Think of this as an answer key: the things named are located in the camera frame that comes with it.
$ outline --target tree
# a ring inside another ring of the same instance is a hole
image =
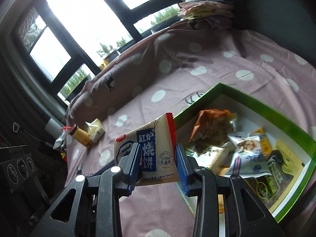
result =
[[[101,46],[101,49],[97,50],[98,55],[104,59],[106,56],[110,55],[111,52],[113,52],[115,49],[113,48],[112,45],[106,45],[103,43],[99,43]]]
[[[170,6],[168,8],[165,8],[161,11],[158,12],[157,15],[155,15],[155,21],[151,21],[150,24],[151,26],[156,26],[157,24],[173,17],[179,14],[179,8]]]
[[[116,46],[117,46],[117,49],[122,47],[123,45],[125,45],[127,43],[127,41],[125,40],[124,37],[122,37],[122,39],[120,41],[117,41],[116,42]]]
[[[61,89],[60,93],[67,98],[73,90],[81,83],[82,80],[87,76],[86,72],[80,68],[77,72],[68,80],[68,82]]]

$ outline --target open gift box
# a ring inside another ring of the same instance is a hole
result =
[[[174,118],[177,141],[187,143],[199,111],[211,108],[237,113],[238,131],[250,133],[263,127],[272,148],[279,139],[292,150],[298,161],[301,160],[301,170],[285,188],[280,189],[282,193],[273,200],[274,203],[269,208],[275,220],[279,222],[297,201],[313,173],[316,165],[316,142],[281,113],[222,83],[214,86]],[[182,196],[195,213],[196,198],[188,198],[183,193]]]

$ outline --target orange snack bag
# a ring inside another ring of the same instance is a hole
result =
[[[193,127],[190,141],[207,140],[215,146],[222,146],[229,139],[227,133],[233,131],[230,123],[232,113],[228,110],[202,110]]]

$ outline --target blue gripper pad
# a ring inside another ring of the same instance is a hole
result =
[[[185,195],[188,195],[189,193],[189,181],[188,181],[188,177],[189,177],[189,173],[186,167],[186,163],[185,163],[185,159],[187,159],[186,157],[186,153],[182,147],[182,144],[176,144],[176,165],[177,165],[177,171],[178,171],[178,175],[179,175],[179,179],[180,179],[180,183],[181,183],[181,188],[182,191],[185,193]]]
[[[135,185],[137,183],[137,175],[138,175],[139,163],[140,163],[140,158],[141,158],[141,152],[142,151],[141,151],[140,144],[134,143],[133,148],[129,155],[132,159],[132,165],[130,167],[129,180],[128,180],[128,191],[130,194],[132,194],[132,191],[134,191]]]

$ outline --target pink bedsheet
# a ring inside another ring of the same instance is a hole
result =
[[[315,69],[307,61],[253,31],[198,28],[176,23],[86,83],[68,108],[67,125],[84,128],[99,118],[106,133],[89,151],[67,138],[66,185],[113,159],[114,138],[165,112],[178,114],[218,82],[263,101],[316,139]],[[124,236],[192,236],[194,217],[174,183],[137,187],[121,198],[120,210]]]

